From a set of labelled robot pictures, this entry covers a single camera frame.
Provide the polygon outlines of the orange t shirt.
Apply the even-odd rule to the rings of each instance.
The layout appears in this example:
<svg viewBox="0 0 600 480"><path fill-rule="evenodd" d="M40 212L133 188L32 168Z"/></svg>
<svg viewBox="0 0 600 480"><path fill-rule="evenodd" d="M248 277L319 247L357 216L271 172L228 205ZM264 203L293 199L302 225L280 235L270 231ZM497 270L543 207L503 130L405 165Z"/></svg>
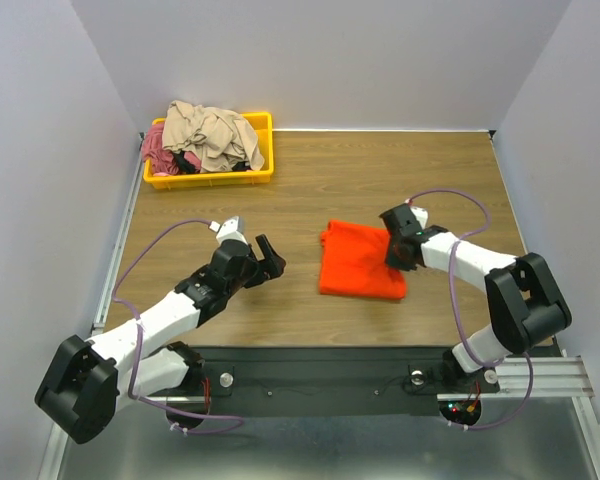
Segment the orange t shirt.
<svg viewBox="0 0 600 480"><path fill-rule="evenodd" d="M330 220L320 234L318 290L322 295L402 300L408 291L399 270L385 263L386 230Z"/></svg>

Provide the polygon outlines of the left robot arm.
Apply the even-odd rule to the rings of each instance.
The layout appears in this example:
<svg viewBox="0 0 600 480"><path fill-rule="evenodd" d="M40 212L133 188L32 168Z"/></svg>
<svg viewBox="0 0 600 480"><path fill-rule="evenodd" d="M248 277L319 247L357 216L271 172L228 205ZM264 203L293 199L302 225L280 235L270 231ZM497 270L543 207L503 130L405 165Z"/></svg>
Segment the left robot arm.
<svg viewBox="0 0 600 480"><path fill-rule="evenodd" d="M180 385L194 366L193 356L166 347L174 337L194 330L225 310L242 288L283 275L286 262L264 235L252 245L226 239L208 264L181 280L161 301L131 320L89 339L73 335L58 346L35 404L77 444L99 435L125 404L141 397L136 390L140 363L151 373L147 393Z"/></svg>

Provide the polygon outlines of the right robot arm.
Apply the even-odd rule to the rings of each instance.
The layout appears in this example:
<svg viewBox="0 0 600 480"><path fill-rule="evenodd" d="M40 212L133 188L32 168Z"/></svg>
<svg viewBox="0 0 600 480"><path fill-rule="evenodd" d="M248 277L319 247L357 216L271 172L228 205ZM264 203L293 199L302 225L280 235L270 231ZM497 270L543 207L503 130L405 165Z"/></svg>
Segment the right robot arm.
<svg viewBox="0 0 600 480"><path fill-rule="evenodd" d="M493 368L510 355L527 353L572 324L567 302L541 255L514 256L474 245L441 226L427 226L428 212L407 203L380 218L389 234L389 267L447 273L453 310L458 309L456 279L486 295L490 323L471 336L459 327L460 342L443 355L441 376L447 385Z"/></svg>

